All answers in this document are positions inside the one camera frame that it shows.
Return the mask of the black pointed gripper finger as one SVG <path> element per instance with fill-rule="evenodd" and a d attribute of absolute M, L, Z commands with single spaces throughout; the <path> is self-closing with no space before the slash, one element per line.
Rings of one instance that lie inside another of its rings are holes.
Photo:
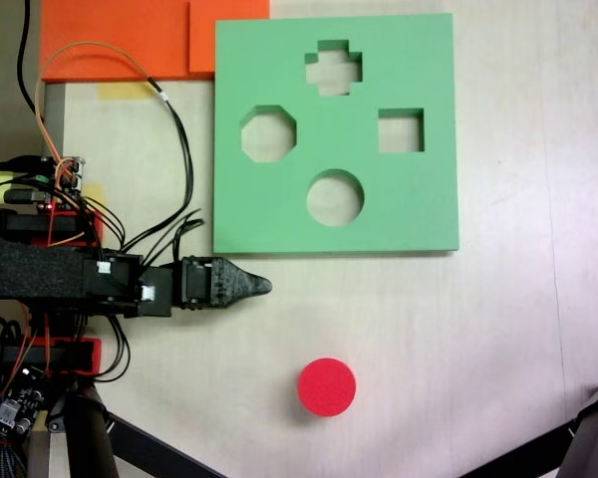
<path fill-rule="evenodd" d="M 266 295 L 272 289 L 268 279 L 248 273 L 225 258 L 211 261 L 212 308 L 227 308 L 241 300 Z"/>

